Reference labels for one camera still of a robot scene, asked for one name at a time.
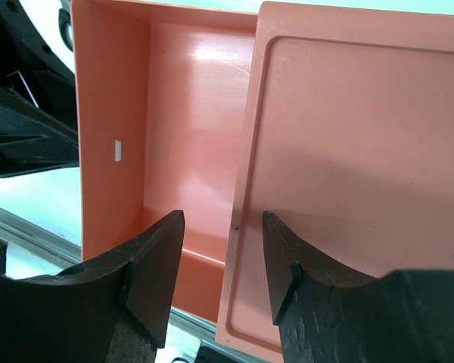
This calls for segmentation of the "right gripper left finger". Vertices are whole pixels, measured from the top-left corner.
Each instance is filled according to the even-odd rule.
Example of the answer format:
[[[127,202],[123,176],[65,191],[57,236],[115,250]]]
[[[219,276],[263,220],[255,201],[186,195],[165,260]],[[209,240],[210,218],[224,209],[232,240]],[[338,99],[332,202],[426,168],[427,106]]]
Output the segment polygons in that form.
[[[0,275],[0,362],[153,362],[166,343],[184,233],[174,210],[56,275]]]

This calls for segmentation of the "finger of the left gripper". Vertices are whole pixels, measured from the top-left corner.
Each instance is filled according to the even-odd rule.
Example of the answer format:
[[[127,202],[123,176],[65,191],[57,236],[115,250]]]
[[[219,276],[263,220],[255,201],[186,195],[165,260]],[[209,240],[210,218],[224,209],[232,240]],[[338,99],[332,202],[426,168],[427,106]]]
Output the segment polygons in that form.
[[[77,131],[0,86],[0,178],[78,165]]]
[[[75,77],[19,1],[0,1],[0,86],[76,129]]]

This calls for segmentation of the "red top drawer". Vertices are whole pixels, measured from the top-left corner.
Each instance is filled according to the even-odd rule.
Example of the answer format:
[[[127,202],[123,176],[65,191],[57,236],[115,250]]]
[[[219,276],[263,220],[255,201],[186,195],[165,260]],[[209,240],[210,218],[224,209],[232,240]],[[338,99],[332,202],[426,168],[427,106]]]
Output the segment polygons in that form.
[[[264,212],[374,278],[454,270],[454,16],[71,10],[84,260],[183,211],[172,306],[270,362]]]

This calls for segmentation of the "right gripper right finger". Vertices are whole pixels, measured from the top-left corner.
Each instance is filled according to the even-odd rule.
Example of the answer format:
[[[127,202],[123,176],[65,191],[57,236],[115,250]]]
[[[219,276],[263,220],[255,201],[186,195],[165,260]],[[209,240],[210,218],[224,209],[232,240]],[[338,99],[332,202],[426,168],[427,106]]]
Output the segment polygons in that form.
[[[273,324],[286,362],[454,362],[454,270],[374,278],[263,213]]]

